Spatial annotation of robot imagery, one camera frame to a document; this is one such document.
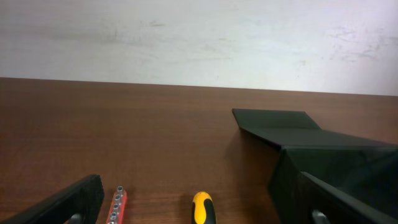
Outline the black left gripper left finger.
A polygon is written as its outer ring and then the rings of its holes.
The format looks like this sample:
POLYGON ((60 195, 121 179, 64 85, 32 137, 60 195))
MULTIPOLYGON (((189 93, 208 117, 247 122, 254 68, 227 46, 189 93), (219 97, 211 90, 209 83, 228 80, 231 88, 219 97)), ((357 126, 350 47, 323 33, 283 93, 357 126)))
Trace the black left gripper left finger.
POLYGON ((34 206, 6 219, 8 224, 65 223, 78 215, 79 223, 95 224, 104 200, 101 177, 90 174, 34 206))

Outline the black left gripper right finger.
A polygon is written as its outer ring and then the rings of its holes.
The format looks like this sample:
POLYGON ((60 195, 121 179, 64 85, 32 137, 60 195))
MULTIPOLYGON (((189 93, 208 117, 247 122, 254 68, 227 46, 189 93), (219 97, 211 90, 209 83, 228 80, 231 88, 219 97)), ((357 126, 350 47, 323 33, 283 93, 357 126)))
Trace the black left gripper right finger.
POLYGON ((298 175, 298 222, 395 224, 397 219, 307 172, 300 172, 298 175))

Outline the orange bit holder strip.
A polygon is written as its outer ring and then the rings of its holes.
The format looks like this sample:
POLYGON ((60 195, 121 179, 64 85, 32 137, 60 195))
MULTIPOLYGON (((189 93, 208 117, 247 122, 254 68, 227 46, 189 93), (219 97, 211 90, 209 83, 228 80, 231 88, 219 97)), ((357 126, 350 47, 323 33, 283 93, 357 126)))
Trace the orange bit holder strip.
POLYGON ((113 195, 113 200, 108 213, 106 224, 122 224, 124 211, 127 204, 127 192, 123 186, 118 186, 113 195))

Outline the black open box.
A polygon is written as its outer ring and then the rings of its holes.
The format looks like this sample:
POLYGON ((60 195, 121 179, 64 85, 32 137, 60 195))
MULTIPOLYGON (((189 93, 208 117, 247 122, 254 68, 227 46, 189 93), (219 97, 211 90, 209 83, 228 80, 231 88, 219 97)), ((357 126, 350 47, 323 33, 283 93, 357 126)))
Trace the black open box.
POLYGON ((269 193, 282 223, 299 223, 299 173, 397 219, 397 146, 327 131, 303 111, 234 109, 240 129, 277 149, 269 193))

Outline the yellow black screwdriver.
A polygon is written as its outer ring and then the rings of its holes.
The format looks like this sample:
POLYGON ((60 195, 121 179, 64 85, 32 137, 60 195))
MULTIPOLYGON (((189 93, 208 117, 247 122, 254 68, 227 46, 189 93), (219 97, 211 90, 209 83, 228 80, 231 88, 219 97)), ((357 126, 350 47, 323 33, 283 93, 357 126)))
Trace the yellow black screwdriver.
POLYGON ((193 197, 192 224, 217 224, 213 200, 207 192, 198 192, 193 197))

